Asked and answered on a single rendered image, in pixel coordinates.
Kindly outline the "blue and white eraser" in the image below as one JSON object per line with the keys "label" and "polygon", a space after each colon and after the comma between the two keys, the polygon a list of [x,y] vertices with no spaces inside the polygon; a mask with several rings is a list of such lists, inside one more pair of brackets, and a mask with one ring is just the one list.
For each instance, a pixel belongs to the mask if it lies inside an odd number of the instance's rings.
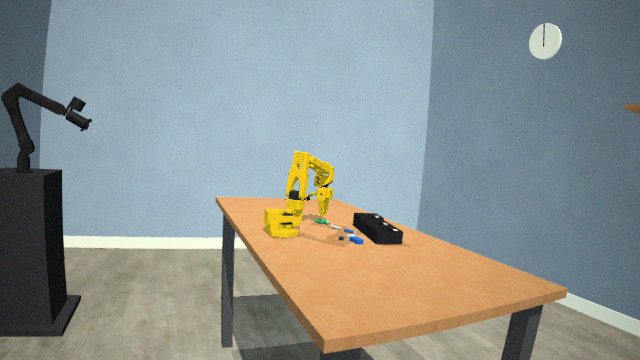
{"label": "blue and white eraser", "polygon": [[353,234],[346,235],[346,239],[351,241],[351,242],[353,242],[353,243],[355,243],[355,244],[364,244],[364,240],[363,239],[361,239],[361,238],[359,238],[359,237],[357,237],[357,236],[355,236]]}

